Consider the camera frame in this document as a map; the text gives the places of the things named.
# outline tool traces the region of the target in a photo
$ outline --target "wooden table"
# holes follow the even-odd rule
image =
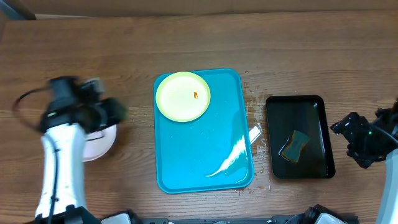
[[[347,157],[346,140],[330,132],[334,178],[269,177],[264,104],[271,95],[317,94],[329,125],[351,111],[373,120],[397,94],[397,28],[397,11],[8,22],[0,45],[0,222],[32,220],[42,187],[40,136],[12,117],[12,102],[49,78],[78,75],[100,77],[107,94],[129,107],[119,144],[85,164],[88,208],[97,217],[131,208],[140,217],[258,218],[320,203],[374,223],[384,164],[360,168]],[[241,74],[249,128],[264,130],[252,145],[256,178],[245,189],[168,195],[155,178],[154,80],[222,67]],[[48,100],[26,98],[23,115],[37,120]]]

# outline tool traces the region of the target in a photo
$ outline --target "green sponge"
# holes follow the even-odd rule
[[[300,131],[293,131],[286,144],[279,151],[279,155],[294,164],[299,162],[304,147],[310,141],[310,137]]]

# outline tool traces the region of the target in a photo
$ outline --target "black cable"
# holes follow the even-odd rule
[[[53,188],[52,188],[50,213],[49,213],[49,217],[47,218],[47,224],[51,224],[51,219],[52,219],[52,216],[54,214],[55,202],[58,201],[58,198],[57,198],[57,184],[58,184],[58,167],[59,167],[59,163],[58,163],[58,151],[59,151],[59,149],[57,149],[57,145],[56,145],[54,139],[49,134],[44,134],[44,136],[49,140],[49,142],[51,144],[51,147],[53,148],[54,159],[55,159],[55,162],[54,162],[54,164],[55,164],[54,185],[53,185]]]
[[[105,138],[104,130],[101,131],[101,137],[93,138],[93,139],[87,139],[86,141],[94,141],[94,140],[98,140],[98,139],[101,139],[101,138]]]
[[[25,119],[23,119],[20,114],[19,114],[19,102],[21,102],[21,100],[23,98],[25,98],[26,96],[32,94],[32,93],[38,93],[40,91],[45,91],[48,90],[49,87],[44,87],[44,88],[38,88],[35,90],[31,90],[28,91],[26,93],[24,93],[23,95],[21,95],[13,104],[12,104],[12,112],[14,114],[14,116],[25,126],[27,126],[28,128],[40,132],[40,129],[38,126],[33,125],[32,123],[26,121]],[[58,200],[57,198],[57,185],[58,185],[58,170],[59,170],[59,161],[58,161],[58,151],[59,149],[57,149],[57,145],[55,143],[55,141],[53,140],[53,138],[49,135],[49,134],[44,134],[44,136],[48,139],[49,143],[51,144],[51,147],[53,149],[53,153],[54,153],[54,159],[55,159],[55,168],[54,168],[54,184],[53,184],[53,189],[52,189],[52,196],[51,196],[51,206],[50,206],[50,212],[49,212],[49,217],[47,218],[47,223],[50,224],[52,221],[52,217],[54,214],[54,208],[55,208],[55,202]]]
[[[396,144],[398,144],[398,140],[396,140],[390,133],[388,133],[387,131],[377,127],[374,124],[370,124],[373,128],[375,128],[376,130],[380,131],[381,133],[385,134],[386,136],[388,136],[389,139],[393,140]]]
[[[22,96],[20,96],[20,97],[12,104],[12,113],[14,114],[14,116],[15,116],[23,125],[27,126],[28,128],[30,128],[30,129],[32,129],[32,130],[34,130],[34,131],[37,131],[37,132],[40,132],[39,127],[33,125],[32,123],[30,123],[30,122],[28,122],[28,121],[26,121],[26,120],[23,119],[23,118],[21,117],[21,115],[19,114],[19,102],[21,102],[21,100],[22,100],[23,98],[25,98],[26,96],[28,96],[28,95],[30,95],[30,94],[32,94],[32,93],[38,93],[38,92],[40,92],[40,91],[45,91],[45,90],[48,90],[48,89],[49,89],[49,87],[44,87],[44,88],[38,88],[38,89],[35,89],[35,90],[28,91],[28,92],[24,93]]]
[[[365,160],[365,161],[373,161],[373,162],[382,162],[386,160],[385,156],[368,156],[368,155],[363,155],[363,154],[358,154],[355,155],[354,153],[348,153],[347,152],[347,156],[350,156],[354,159],[361,159],[361,160]]]

